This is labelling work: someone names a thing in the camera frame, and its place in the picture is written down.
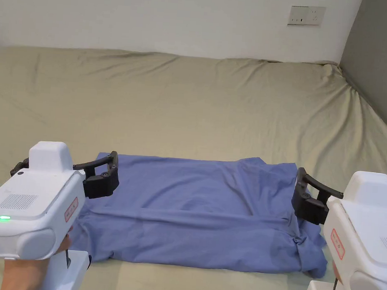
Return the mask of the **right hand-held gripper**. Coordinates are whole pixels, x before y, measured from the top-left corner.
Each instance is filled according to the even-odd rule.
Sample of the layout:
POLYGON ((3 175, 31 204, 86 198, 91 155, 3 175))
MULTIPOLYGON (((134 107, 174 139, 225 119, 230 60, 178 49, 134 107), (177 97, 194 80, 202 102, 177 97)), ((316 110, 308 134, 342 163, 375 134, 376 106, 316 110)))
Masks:
POLYGON ((357 171, 341 193, 300 167, 291 203, 297 218, 323 224, 340 276, 333 283, 313 280, 307 290, 387 290, 387 175, 357 171))

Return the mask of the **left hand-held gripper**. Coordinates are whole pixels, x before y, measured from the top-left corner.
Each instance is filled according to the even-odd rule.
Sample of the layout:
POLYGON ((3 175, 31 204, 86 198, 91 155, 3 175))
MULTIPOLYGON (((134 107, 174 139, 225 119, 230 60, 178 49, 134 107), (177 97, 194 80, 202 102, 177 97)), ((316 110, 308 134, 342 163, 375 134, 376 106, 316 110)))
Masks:
POLYGON ((79 290, 86 251, 58 252, 85 199, 109 197, 119 186, 118 154, 77 164, 63 142, 40 141, 0 186, 0 259, 49 259, 40 290, 79 290), (106 166, 101 174, 96 168, 106 166))

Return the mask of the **person's left hand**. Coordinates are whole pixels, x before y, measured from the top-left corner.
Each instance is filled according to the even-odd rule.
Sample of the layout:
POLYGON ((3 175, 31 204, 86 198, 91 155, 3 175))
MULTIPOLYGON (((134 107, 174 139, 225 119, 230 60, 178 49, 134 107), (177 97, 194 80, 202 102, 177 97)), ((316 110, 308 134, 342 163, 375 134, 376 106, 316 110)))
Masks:
POLYGON ((1 290, 40 290, 50 258, 43 260, 4 260, 1 290))

